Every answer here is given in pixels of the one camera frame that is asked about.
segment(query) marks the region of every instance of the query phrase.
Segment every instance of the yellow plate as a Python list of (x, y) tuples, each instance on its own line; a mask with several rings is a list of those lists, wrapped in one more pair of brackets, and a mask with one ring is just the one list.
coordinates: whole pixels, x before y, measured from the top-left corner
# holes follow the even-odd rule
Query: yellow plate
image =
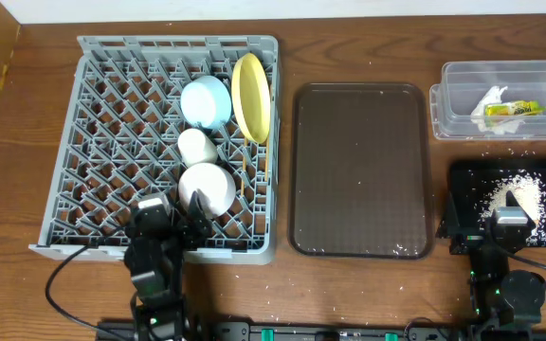
[(263, 66), (251, 53), (235, 64), (231, 99), (244, 136), (256, 143), (265, 142), (271, 123), (271, 97)]

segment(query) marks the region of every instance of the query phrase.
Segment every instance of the black tray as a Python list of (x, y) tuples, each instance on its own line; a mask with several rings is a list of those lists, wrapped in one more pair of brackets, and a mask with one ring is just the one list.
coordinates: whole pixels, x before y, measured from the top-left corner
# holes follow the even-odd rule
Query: black tray
[(417, 260), (432, 249), (428, 132), (404, 83), (319, 83), (295, 99), (290, 243), (309, 256)]
[[(481, 202), (496, 187), (493, 182), (508, 175), (524, 174), (524, 171), (530, 174), (535, 172), (536, 178), (545, 185), (543, 190), (546, 191), (546, 159), (459, 161), (453, 164), (448, 174), (451, 195), (448, 196), (446, 211), (454, 209), (458, 220), (443, 220), (440, 231), (483, 228), (484, 223), (480, 221)], [(546, 232), (546, 219), (541, 224), (542, 230)], [(546, 242), (530, 243), (528, 246), (546, 246)]]

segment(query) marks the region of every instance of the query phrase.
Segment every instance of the white cup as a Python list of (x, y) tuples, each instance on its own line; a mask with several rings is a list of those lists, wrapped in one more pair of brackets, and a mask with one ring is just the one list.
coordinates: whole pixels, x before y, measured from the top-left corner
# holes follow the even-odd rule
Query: white cup
[(178, 137), (178, 149), (187, 168), (198, 163), (215, 163), (218, 158), (216, 146), (199, 129), (190, 128)]
[(213, 76), (203, 76), (182, 90), (180, 109), (190, 125), (218, 129), (231, 117), (231, 97), (220, 80)]
[(235, 181), (228, 171), (210, 163), (197, 164), (187, 170), (178, 182), (180, 204), (185, 210), (194, 192), (199, 195), (201, 207), (206, 217), (221, 216), (233, 205), (235, 200)]

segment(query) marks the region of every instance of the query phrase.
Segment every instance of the dish rack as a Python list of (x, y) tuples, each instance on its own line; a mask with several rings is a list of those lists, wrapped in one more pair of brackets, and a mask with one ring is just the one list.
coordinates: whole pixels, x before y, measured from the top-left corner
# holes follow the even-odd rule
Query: dish rack
[[(180, 110), (184, 86), (212, 75), (230, 85), (233, 65), (251, 52), (263, 63), (271, 93), (265, 144), (242, 135), (233, 115), (209, 133), (217, 164), (237, 194), (213, 220), (213, 233), (191, 262), (266, 264), (275, 253), (280, 61), (271, 36), (81, 36), (83, 56), (64, 124), (40, 238), (29, 248), (63, 260), (127, 223), (142, 196), (168, 191), (175, 206), (186, 169), (177, 141), (191, 126)], [(77, 260), (123, 260), (122, 230)]]

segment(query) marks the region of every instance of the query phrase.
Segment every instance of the wooden table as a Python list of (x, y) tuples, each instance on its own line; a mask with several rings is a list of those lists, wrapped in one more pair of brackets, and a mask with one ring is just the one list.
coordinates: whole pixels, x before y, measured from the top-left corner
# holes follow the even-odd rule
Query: wooden table
[[(438, 241), (425, 260), (405, 262), (306, 258), (289, 246), (292, 101), (311, 81), (407, 81), (427, 94), (448, 61), (546, 59), (546, 15), (37, 25), (22, 27), (0, 103), (0, 339), (93, 339), (47, 305), (44, 286), (58, 263), (27, 249), (38, 240), (82, 54), (75, 37), (85, 34), (271, 34), (281, 43), (276, 259), (266, 266), (187, 266), (189, 297), (204, 314), (396, 327), (416, 316), (444, 323), (472, 316), (468, 259), (450, 256), (446, 242)], [(452, 160), (486, 152), (508, 156), (508, 148), (546, 154), (546, 142), (440, 142), (430, 128), (429, 143), (436, 224)], [(546, 249), (520, 254), (546, 263)], [(72, 314), (96, 323), (102, 317), (128, 318), (133, 289), (121, 263), (72, 262), (57, 278), (53, 295)], [(546, 303), (542, 313), (540, 328), (546, 329)]]

